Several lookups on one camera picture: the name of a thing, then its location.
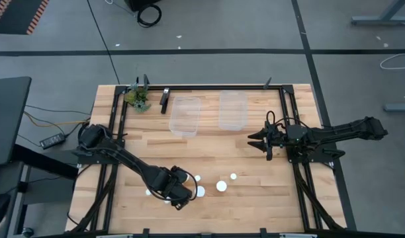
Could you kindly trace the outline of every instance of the clear plastic container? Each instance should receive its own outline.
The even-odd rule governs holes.
[[[175,97],[169,129],[176,136],[193,137],[197,134],[201,100],[197,97]]]
[[[243,91],[221,91],[218,127],[240,131],[247,125],[248,100]]]

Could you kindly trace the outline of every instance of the butcher block tabletop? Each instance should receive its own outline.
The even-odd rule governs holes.
[[[100,85],[93,106],[91,124],[108,126],[116,85]],[[320,120],[311,86],[296,84],[294,95],[300,119],[311,127],[320,127]],[[248,135],[260,131],[266,113],[272,110],[276,120],[283,117],[278,90],[244,90],[247,95],[247,125],[240,131],[218,127],[220,90],[172,90],[166,114],[159,105],[163,91],[148,91],[151,108],[137,113],[129,106],[126,113],[125,149],[149,165],[171,168],[176,165],[199,175],[199,186],[205,195],[190,201],[177,211],[170,204],[146,195],[142,179],[124,165],[118,168],[109,233],[259,233],[303,232],[296,193],[293,167],[285,149],[274,148],[273,160],[247,144]],[[169,130],[175,97],[198,97],[201,113],[195,137],[176,136]],[[291,110],[286,96],[288,111]],[[120,122],[123,96],[120,96],[114,132]],[[345,219],[333,171],[325,165],[311,163],[316,195],[326,211],[341,226]],[[75,184],[70,217],[80,221],[94,202],[100,165],[91,165]],[[111,171],[107,169],[106,179]],[[232,180],[230,175],[237,174]],[[223,180],[225,192],[216,189]],[[194,191],[192,180],[185,183]],[[310,226],[314,219],[306,199]],[[103,226],[105,204],[102,204],[97,229]],[[75,225],[67,221],[66,230]]]

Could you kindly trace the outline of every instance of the white cable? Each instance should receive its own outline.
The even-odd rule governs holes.
[[[400,57],[400,56],[405,56],[405,53],[404,53],[404,54],[396,54],[395,56],[391,56],[391,57],[385,59],[384,61],[382,61],[381,64],[380,64],[381,69],[386,69],[386,70],[400,70],[400,69],[405,69],[405,67],[383,67],[383,63],[385,63],[386,61],[391,60],[391,59],[393,59],[393,58]]]

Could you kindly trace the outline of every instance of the power adapter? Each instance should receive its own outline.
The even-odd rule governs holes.
[[[53,147],[55,145],[64,143],[66,141],[66,137],[64,136],[63,133],[51,136],[49,138],[43,139],[42,141],[39,142],[41,147],[43,149],[48,149],[50,147]]]

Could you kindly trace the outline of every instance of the gray floor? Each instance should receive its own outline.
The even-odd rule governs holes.
[[[123,1],[115,1],[124,6]],[[390,49],[405,48],[405,26],[349,23],[352,15],[380,14],[390,2],[298,1],[312,49],[383,49],[385,43]],[[287,0],[163,0],[159,3],[161,22],[148,29],[103,0],[91,0],[91,4],[111,50],[302,48],[292,4]],[[86,0],[51,0],[33,35],[0,35],[0,51],[44,50],[104,50]],[[382,110],[384,103],[405,102],[405,71],[381,70],[379,63],[387,57],[315,55],[314,61],[333,124],[375,116],[390,133],[380,142],[338,144],[347,152],[341,161],[358,230],[405,233],[405,113]],[[264,83],[269,77],[272,83],[311,83],[304,55],[113,56],[113,62],[121,83],[130,83],[143,73],[152,83]],[[405,58],[390,64],[405,65]],[[32,77],[28,104],[60,110],[89,112],[97,85],[116,83],[107,56],[0,57],[0,77],[24,75]],[[52,122],[86,118],[27,110]],[[72,128],[63,127],[67,132]],[[57,129],[37,128],[27,118],[19,131],[35,142],[55,133]],[[41,151],[21,138],[17,143]],[[73,149],[76,143],[72,136],[51,150]],[[40,171],[31,176],[52,177]],[[30,207],[26,224],[37,235],[63,230],[71,199],[69,181],[47,181],[35,189],[45,187],[61,188],[65,196],[53,196],[56,202]]]

